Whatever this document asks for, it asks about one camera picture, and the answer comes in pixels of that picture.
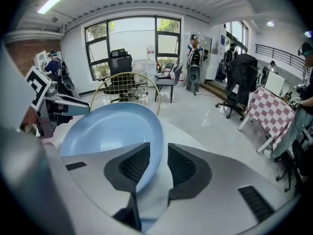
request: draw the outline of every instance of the checkered tablecloth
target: checkered tablecloth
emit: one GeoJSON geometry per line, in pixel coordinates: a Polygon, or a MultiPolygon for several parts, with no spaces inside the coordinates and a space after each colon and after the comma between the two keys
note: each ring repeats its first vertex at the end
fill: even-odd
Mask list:
{"type": "Polygon", "coordinates": [[[246,113],[274,138],[273,149],[283,139],[295,116],[289,105],[264,88],[249,95],[246,113]]]}

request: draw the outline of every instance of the light blue bowl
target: light blue bowl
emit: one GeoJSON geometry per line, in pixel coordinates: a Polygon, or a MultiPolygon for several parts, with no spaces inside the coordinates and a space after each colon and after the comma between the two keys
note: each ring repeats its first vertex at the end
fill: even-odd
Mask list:
{"type": "Polygon", "coordinates": [[[62,157],[90,154],[140,142],[150,143],[150,163],[136,186],[140,192],[156,173],[164,150],[161,123],[141,104],[108,104],[85,115],[67,133],[60,153],[62,157]]]}

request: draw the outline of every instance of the window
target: window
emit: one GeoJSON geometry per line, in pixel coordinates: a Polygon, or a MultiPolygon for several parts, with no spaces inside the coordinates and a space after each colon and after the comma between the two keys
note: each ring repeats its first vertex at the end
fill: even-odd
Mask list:
{"type": "Polygon", "coordinates": [[[147,58],[147,46],[156,47],[156,60],[164,67],[177,64],[180,55],[180,20],[133,17],[90,26],[86,31],[86,51],[93,80],[110,76],[111,50],[124,48],[133,58],[147,58]]]}
{"type": "MultiPolygon", "coordinates": [[[[231,43],[235,43],[241,49],[238,49],[238,53],[247,53],[248,46],[248,28],[245,26],[243,22],[231,22],[226,23],[227,37],[231,43]]],[[[226,39],[226,50],[229,49],[228,39],[226,39]]]]}
{"type": "Polygon", "coordinates": [[[180,20],[157,18],[156,19],[156,59],[164,62],[173,58],[179,62],[180,55],[180,20]]]}

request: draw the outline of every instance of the wire basket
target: wire basket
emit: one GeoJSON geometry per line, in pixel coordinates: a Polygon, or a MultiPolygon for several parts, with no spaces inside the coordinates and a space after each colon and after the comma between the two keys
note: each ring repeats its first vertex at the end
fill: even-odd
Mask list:
{"type": "MultiPolygon", "coordinates": [[[[106,103],[118,103],[118,102],[134,102],[144,106],[149,106],[149,91],[148,81],[152,82],[157,93],[159,91],[155,83],[146,76],[146,72],[124,72],[116,74],[107,78],[96,90],[91,100],[90,108],[92,109],[92,103],[95,100],[95,95],[101,87],[104,85],[104,94],[106,96],[106,103]]],[[[156,114],[160,110],[160,97],[158,102],[158,108],[156,114]]]]}

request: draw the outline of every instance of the metal railing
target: metal railing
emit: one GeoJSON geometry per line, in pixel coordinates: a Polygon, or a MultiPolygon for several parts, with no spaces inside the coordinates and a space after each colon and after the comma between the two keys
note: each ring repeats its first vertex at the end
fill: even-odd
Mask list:
{"type": "Polygon", "coordinates": [[[277,59],[286,64],[289,64],[290,66],[297,68],[302,72],[304,71],[305,61],[283,50],[256,44],[255,53],[265,55],[273,59],[277,59]]]}

